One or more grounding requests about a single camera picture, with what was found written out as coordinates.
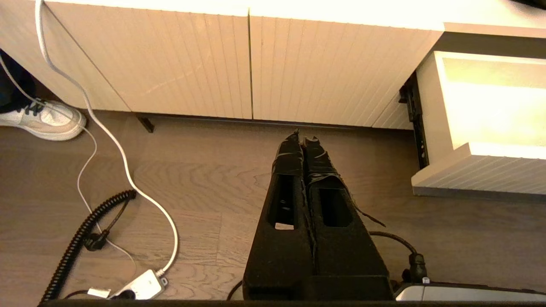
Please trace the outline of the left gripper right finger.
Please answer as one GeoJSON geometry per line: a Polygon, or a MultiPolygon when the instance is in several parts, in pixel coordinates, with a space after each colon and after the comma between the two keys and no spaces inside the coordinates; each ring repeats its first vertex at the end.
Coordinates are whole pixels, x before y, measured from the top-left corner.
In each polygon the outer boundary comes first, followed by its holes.
{"type": "Polygon", "coordinates": [[[328,152],[317,138],[307,138],[303,150],[318,274],[387,278],[388,269],[328,152]]]}

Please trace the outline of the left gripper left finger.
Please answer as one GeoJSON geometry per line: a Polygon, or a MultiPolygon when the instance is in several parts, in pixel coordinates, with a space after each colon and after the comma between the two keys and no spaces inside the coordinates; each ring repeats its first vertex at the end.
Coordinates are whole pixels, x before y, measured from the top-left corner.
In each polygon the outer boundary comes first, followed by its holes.
{"type": "Polygon", "coordinates": [[[300,133],[277,149],[244,278],[302,278],[314,269],[314,233],[300,133]]]}

